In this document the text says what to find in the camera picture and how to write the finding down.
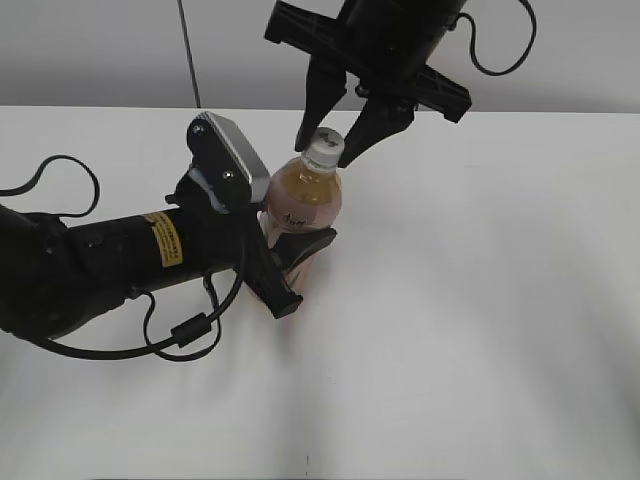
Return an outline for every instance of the white tabletop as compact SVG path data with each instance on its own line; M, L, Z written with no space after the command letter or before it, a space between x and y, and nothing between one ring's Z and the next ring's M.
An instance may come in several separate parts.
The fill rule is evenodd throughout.
M293 156L300 112L218 113L272 172ZM67 153L102 183L88 221L160 210L195 114L0 108L0 188ZM639 136L632 115L419 113L342 173L339 236L296 315L244 289L220 347L186 365L0 335L0 476L639 478ZM4 203L90 195L63 162ZM157 298L156 339L207 311L197 281ZM65 342L139 346L145 302Z

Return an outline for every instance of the clear plastic bottle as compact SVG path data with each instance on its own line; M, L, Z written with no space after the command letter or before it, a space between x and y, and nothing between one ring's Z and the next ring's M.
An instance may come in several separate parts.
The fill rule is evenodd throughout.
M269 247L282 233L305 233L331 226L342 207L342 185L336 172L344 139L320 127L309 147L271 178L265 212L261 217ZM301 293L313 257L288 276L289 286Z

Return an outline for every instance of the black cable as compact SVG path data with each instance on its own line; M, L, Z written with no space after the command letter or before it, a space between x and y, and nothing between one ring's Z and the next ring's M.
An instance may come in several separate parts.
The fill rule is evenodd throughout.
M189 30L187 29L187 20L184 16L184 5L182 0L178 0L178 12L180 13L180 25L182 26L182 37L184 38L184 48L187 52L187 63L189 64L189 76L191 77L191 87L193 88L193 96L196 100L196 108L202 108L200 104L200 90L198 90L198 81L196 80L196 69L193 66L193 55L191 55L191 42L189 40Z
M538 21L536 19L536 14L533 11L533 8L531 7L531 4L529 3L529 0L518 0L518 2L520 2L520 4L525 8L527 13L529 14L529 18L531 19L531 38L529 40L529 44L527 45L527 48L525 49L522 56L516 61L516 63L514 63L509 68L501 72L497 72L495 70L489 70L488 68L485 68L484 66L482 66L482 64L478 60L478 56L476 54L476 22L473 20L473 17L471 15L464 12L458 14L458 17L456 18L455 22L453 22L453 25L450 28L451 30L454 30L458 25L458 20L461 18L464 18L469 21L469 23L471 24L471 42L469 43L469 54L471 55L471 62L478 70L480 70L485 75L489 75L491 77L500 77L502 75L508 75L513 71L517 70L518 68L520 68L522 64L527 60L529 53L531 53L531 49L533 48L533 43L535 42L536 35L538 33Z
M225 299L222 301L221 304L218 304L218 295L216 293L215 288L213 287L213 284L211 283L212 273L207 272L203 277L204 288L209 294L209 297L211 298L211 304L213 306L213 313L208 315L207 318L211 323L216 322L217 335L215 340L208 347L205 347L202 350L199 350L194 353L190 353L186 355L173 355L165 352L154 352L155 355L157 355L158 357L163 358L164 360L168 360L170 362L191 362L193 360L198 360L208 355L220 343L220 340L222 338L222 322L220 317L229 308L229 306L233 303L233 301L238 296L238 293L240 292L240 288L242 287L242 282L244 281L244 274L247 266L246 240L241 230L239 230L238 233L239 233L238 241L240 244L239 245L240 260L238 261L238 266L236 267L237 274L233 282L233 285L231 285L231 289L229 290L229 293L227 294L227 296L225 297ZM151 344L151 340L149 339L150 319L151 319L151 315L145 316L144 322L142 324L142 333L144 335L144 340L147 345Z
M149 304L149 308L147 309L145 318L151 317L153 311L156 308L156 300L149 292L141 291L139 293L140 295L145 295L151 301L151 303ZM65 357L71 358L79 358L83 360L127 360L130 358L138 358L144 355L149 355L150 353L159 352L160 350L164 350L165 348L171 347L172 345L175 345L177 343L177 340L172 337L167 338L162 342L147 345L145 347L132 348L129 350L102 351L84 350L80 348L69 347L53 340L49 340L48 338L27 340L40 348L44 348L45 350L48 350L50 352L57 353L58 355L63 355Z
M220 303L218 301L218 294L216 293L215 288L211 283L211 275L212 275L211 273L205 274L205 276L203 277L203 283L204 283L204 288L205 290L207 290L207 293L209 294L209 298L211 299L211 306L215 311L217 308L220 307ZM142 323L142 333L144 335L144 341L147 345L151 345L151 340L149 339L149 320L151 320L151 315L146 315L144 318L144 322ZM165 352L155 352L155 355L157 355L158 357L164 360L168 360L170 362L192 362L194 360L199 360L205 357L206 355L211 353L214 348L218 346L218 344L220 343L220 340L222 339L222 322L220 320L221 320L220 315L213 320L216 323L217 334L213 343L208 347L205 347L202 350L198 350L197 352L189 353L186 355L172 355L170 353L165 353Z
M89 215L91 212L93 212L96 208L96 206L98 205L98 201L100 200L100 182L98 182L98 178L95 176L95 174L91 171L91 169L89 167L87 167L84 163L82 163L80 160L78 160L77 158L74 157L70 157L69 155L53 155L47 159L45 159L40 166L38 167L38 169L36 170L35 175L31 178L31 180L29 180L27 183L25 183L24 185L17 187L17 188L11 188L8 190L0 190L0 197L13 197L16 195L22 195L24 193L27 193L31 190L33 190L33 188L38 184L38 182L40 181L40 177L42 176L42 173L44 172L44 170L47 168L47 166L56 161L56 160L69 160L77 165L80 165L85 172L87 172L89 174L89 177L91 177L91 182L93 183L93 201L91 202L91 205L89 206L89 208L82 212L82 213L54 213L54 214L50 214L50 215L54 215L56 217L62 218L62 217L67 217L67 218L81 218L81 217L86 217L87 215Z

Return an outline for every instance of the white bottle cap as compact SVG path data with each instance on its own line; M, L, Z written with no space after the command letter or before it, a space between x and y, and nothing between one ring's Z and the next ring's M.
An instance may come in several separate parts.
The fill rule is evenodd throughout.
M327 127L320 127L311 138L311 143L302 153L302 159L312 170L333 171L344 151L342 136Z

